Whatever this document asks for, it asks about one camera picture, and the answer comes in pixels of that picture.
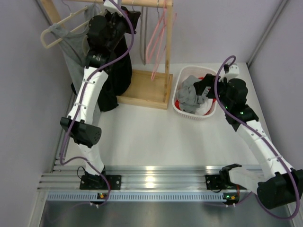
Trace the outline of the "taupe hanger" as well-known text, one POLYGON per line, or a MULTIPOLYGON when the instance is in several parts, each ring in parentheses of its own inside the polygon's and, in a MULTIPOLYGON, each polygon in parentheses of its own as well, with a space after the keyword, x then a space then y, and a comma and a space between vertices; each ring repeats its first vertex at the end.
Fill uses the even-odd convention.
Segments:
POLYGON ((143 65, 146 65, 146 50, 147 50, 147 20, 148 20, 148 9, 147 7, 141 6, 140 15, 140 35, 139 35, 139 55, 143 65))

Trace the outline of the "white camisole top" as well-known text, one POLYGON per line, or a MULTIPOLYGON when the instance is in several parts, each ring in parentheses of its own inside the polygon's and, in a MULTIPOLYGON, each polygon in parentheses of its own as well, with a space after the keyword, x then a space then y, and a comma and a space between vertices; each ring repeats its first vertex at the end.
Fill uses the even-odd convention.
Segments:
POLYGON ((205 100, 195 111, 196 115, 207 115, 212 106, 212 99, 205 100))

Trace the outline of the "pink hanger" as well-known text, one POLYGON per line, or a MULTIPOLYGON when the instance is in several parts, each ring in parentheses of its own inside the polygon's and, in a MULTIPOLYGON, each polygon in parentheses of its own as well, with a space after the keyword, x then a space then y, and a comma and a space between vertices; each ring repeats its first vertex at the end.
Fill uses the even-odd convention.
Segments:
POLYGON ((150 41, 146 47, 146 63, 151 63, 153 57, 155 57, 154 67, 151 73, 151 81, 154 81, 160 60, 163 57, 164 51, 161 51, 162 43, 164 39, 164 32, 167 26, 166 12, 167 12, 167 0, 163 1, 163 11, 158 18, 158 23, 152 33, 150 41))
POLYGON ((172 0, 163 1, 163 23, 166 32, 166 45, 165 50, 170 52, 171 50, 171 40, 172 40, 172 31, 177 19, 177 13, 174 12, 172 0))

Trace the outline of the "black tank top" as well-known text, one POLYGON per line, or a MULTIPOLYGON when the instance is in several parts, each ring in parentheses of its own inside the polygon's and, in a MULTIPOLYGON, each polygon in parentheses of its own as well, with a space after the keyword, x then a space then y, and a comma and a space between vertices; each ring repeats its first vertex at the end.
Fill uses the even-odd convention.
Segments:
MULTIPOLYGON (((128 49, 125 37, 119 41, 112 51, 109 51, 104 45, 97 43, 95 40, 93 41, 89 37, 87 40, 90 50, 87 56, 84 56, 84 65, 80 67, 79 84, 83 81, 84 73, 89 67, 97 69, 103 64, 119 58, 128 49)), ((95 111, 97 113, 108 112, 118 107, 117 97, 129 88, 132 79, 130 55, 127 54, 124 58, 103 70, 108 74, 108 79, 105 81, 95 104, 95 111)))

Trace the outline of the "beige hanger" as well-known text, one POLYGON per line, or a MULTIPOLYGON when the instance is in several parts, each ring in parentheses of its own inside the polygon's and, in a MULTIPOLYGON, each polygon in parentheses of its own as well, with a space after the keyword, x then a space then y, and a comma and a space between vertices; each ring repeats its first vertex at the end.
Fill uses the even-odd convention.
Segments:
POLYGON ((87 38, 84 38, 83 41, 82 41, 82 50, 83 50, 83 54, 85 56, 87 56, 87 54, 88 54, 88 52, 90 50, 87 38))

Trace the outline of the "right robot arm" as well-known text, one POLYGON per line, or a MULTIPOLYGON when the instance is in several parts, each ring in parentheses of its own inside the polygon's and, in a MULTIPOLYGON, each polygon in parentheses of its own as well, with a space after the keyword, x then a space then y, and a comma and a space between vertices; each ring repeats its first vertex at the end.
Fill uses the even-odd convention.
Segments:
POLYGON ((242 186, 253 192, 266 209, 299 202, 303 194, 303 171, 295 170, 269 140, 258 116, 246 103, 248 89, 242 79, 220 79, 207 74, 194 83, 197 95, 215 98, 223 107, 225 119, 244 140, 258 161, 262 175, 240 164, 223 167, 220 182, 226 188, 242 186))

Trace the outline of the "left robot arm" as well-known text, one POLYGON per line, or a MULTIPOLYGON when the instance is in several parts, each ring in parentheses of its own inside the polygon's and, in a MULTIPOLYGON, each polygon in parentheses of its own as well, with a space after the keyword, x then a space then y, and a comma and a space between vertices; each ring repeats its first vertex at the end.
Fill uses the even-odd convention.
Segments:
POLYGON ((105 15, 90 19, 87 33, 89 51, 85 58, 84 75, 76 101, 60 125, 81 151, 86 164, 80 177, 80 189, 104 189, 106 169, 100 157, 98 142, 101 129, 94 118, 99 112, 118 106, 117 97, 130 86, 132 64, 125 34, 136 33, 141 13, 122 8, 125 16, 106 10, 105 15))

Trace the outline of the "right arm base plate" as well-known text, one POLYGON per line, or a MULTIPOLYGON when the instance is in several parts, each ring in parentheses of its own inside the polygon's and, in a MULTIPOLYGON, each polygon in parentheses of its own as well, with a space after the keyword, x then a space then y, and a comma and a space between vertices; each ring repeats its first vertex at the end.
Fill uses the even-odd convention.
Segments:
POLYGON ((207 190, 211 190, 213 192, 220 192, 225 189, 225 185, 220 175, 205 175, 205 183, 207 190))

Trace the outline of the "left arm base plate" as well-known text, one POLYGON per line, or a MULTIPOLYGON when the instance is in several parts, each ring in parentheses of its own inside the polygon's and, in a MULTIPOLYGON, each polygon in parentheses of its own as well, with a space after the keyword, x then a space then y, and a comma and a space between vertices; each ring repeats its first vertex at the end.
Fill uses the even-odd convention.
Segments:
MULTIPOLYGON (((111 190, 121 189, 121 175, 106 175, 111 190)), ((80 190, 107 190, 106 181, 99 175, 83 175, 80 181, 80 190)))

